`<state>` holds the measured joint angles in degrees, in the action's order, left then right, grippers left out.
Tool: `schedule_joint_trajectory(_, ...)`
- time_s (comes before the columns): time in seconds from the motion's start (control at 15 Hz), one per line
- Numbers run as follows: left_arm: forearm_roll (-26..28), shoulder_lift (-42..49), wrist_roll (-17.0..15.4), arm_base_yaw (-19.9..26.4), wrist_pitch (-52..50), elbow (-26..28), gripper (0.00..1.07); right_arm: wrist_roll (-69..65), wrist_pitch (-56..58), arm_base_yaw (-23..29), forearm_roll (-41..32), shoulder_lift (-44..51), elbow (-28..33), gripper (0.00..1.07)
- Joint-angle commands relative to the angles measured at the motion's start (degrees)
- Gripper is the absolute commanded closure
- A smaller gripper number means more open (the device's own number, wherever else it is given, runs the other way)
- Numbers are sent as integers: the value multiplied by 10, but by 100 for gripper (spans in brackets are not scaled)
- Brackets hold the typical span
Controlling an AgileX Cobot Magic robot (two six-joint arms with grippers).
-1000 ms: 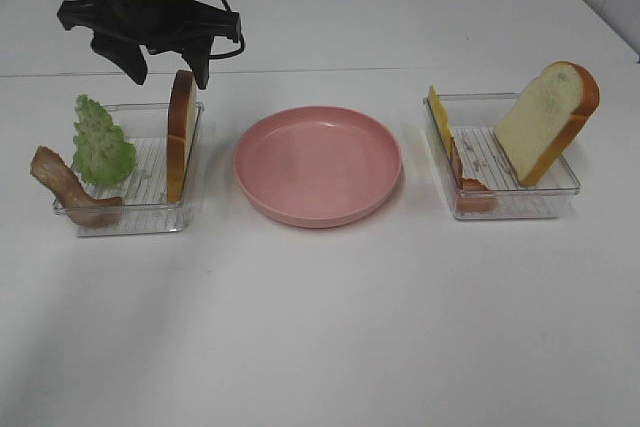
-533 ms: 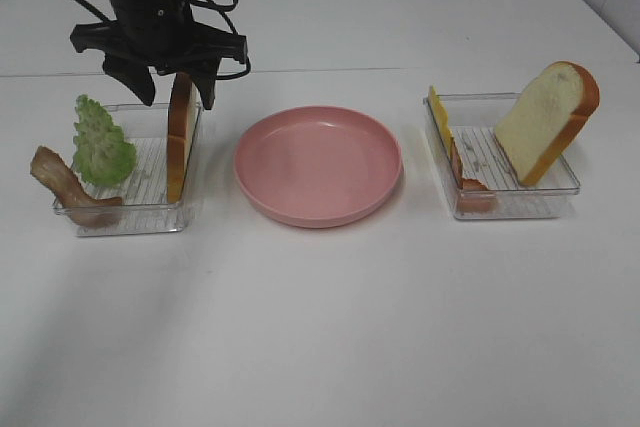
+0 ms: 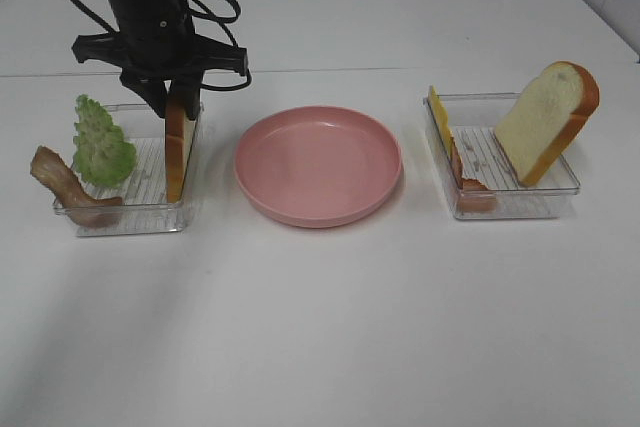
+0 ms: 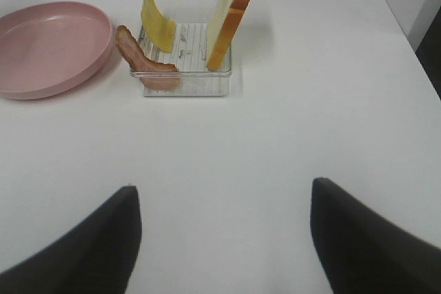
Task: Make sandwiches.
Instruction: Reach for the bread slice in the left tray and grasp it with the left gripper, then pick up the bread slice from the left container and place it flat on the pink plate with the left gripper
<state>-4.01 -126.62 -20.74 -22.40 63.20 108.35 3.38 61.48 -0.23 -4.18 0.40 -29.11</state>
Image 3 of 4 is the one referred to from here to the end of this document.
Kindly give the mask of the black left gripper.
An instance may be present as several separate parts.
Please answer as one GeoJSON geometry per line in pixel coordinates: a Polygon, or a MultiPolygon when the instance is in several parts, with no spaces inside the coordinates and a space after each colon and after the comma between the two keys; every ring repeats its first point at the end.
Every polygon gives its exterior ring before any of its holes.
{"type": "Polygon", "coordinates": [[[232,86],[202,82],[209,70],[248,77],[247,50],[238,45],[228,25],[238,20],[237,0],[108,0],[118,29],[79,36],[72,51],[78,62],[98,60],[119,67],[133,79],[128,88],[159,118],[165,117],[170,85],[170,115],[197,119],[200,88],[234,91],[232,86]]]}

